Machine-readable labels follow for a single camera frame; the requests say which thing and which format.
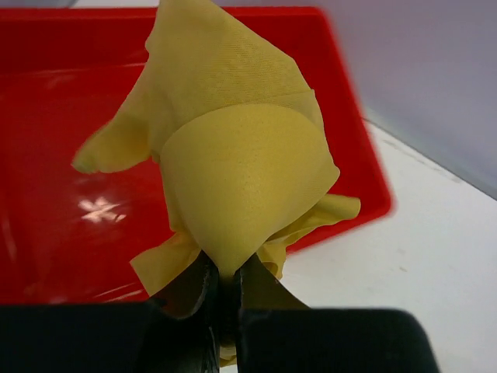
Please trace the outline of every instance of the white wall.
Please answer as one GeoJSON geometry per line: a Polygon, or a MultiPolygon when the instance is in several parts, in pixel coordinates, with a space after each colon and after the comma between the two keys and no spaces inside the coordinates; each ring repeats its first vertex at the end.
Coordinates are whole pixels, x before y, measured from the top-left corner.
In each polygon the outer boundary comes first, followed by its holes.
{"type": "MultiPolygon", "coordinates": [[[[158,0],[79,0],[155,5],[158,0]]],[[[497,0],[217,0],[319,5],[367,116],[497,197],[497,0]]]]}

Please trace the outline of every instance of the red plastic tray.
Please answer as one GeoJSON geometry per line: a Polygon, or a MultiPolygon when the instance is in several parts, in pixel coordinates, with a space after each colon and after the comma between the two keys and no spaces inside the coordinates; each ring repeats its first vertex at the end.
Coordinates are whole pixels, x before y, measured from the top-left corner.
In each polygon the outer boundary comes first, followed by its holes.
{"type": "MultiPolygon", "coordinates": [[[[296,251],[386,214],[391,198],[325,17],[313,8],[229,8],[292,56],[315,89],[335,163],[332,192],[358,218],[296,251]]],[[[154,9],[0,11],[0,302],[146,298],[129,260],[171,232],[157,166],[85,176],[78,146],[114,114],[147,58],[154,9]]]]}

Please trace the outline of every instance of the crumpled yellow cloth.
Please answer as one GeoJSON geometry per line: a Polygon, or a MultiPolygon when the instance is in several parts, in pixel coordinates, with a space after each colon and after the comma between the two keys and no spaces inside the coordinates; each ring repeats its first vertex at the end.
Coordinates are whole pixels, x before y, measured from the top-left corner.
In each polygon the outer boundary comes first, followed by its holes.
{"type": "Polygon", "coordinates": [[[358,199],[326,194],[339,170],[292,58],[210,0],[161,0],[146,47],[136,85],[73,165],[159,164],[175,234],[131,262],[150,295],[201,249],[223,278],[253,253],[281,277],[288,245],[356,217],[358,199]]]}

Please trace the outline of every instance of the black object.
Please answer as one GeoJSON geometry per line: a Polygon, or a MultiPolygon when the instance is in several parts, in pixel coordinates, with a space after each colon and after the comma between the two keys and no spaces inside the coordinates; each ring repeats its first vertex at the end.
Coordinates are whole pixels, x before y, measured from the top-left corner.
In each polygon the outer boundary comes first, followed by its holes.
{"type": "Polygon", "coordinates": [[[438,372],[422,327],[395,310],[309,309],[253,256],[230,284],[205,254],[147,302],[0,307],[0,371],[438,372]]]}

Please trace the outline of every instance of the yellow cloth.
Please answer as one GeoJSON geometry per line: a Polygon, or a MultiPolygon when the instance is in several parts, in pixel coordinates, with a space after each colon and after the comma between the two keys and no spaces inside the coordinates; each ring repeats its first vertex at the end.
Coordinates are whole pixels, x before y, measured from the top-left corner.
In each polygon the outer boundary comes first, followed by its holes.
{"type": "Polygon", "coordinates": [[[292,58],[209,0],[161,0],[146,47],[136,85],[73,165],[160,165],[175,234],[131,262],[150,295],[201,249],[224,278],[253,253],[281,277],[288,245],[358,214],[356,198],[326,194],[339,170],[292,58]]]}

